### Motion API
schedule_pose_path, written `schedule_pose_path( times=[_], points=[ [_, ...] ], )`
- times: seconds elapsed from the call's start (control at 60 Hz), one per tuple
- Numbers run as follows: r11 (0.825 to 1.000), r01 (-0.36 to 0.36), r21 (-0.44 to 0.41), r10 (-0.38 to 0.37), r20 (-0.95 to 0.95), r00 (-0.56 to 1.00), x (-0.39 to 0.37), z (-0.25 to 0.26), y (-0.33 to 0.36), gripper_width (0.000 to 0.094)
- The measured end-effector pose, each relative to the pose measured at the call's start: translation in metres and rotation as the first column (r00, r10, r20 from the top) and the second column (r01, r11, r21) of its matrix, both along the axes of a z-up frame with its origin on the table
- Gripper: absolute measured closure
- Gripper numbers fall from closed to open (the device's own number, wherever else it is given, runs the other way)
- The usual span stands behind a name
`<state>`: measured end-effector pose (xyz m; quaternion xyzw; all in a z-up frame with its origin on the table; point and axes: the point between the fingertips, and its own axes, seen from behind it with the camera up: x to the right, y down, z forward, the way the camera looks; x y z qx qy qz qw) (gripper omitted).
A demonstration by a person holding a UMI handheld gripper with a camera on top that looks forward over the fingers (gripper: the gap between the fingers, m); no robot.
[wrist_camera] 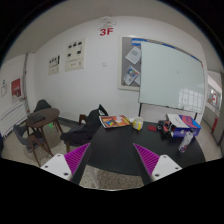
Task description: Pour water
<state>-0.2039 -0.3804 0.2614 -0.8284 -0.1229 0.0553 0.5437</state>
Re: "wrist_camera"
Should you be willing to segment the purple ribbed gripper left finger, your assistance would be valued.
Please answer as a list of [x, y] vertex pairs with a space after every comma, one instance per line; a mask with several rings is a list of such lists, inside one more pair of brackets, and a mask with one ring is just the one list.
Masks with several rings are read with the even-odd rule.
[[73, 149], [65, 155], [56, 154], [42, 165], [41, 168], [65, 180], [71, 180], [72, 176], [79, 168], [89, 146], [90, 144], [87, 143]]

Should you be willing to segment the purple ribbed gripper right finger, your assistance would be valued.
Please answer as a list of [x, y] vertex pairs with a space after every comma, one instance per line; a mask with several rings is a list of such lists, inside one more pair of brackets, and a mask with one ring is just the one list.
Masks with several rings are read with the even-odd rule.
[[159, 156], [151, 150], [136, 143], [134, 143], [133, 146], [140, 156], [144, 168], [153, 181], [157, 181], [181, 170], [181, 167], [168, 155]]

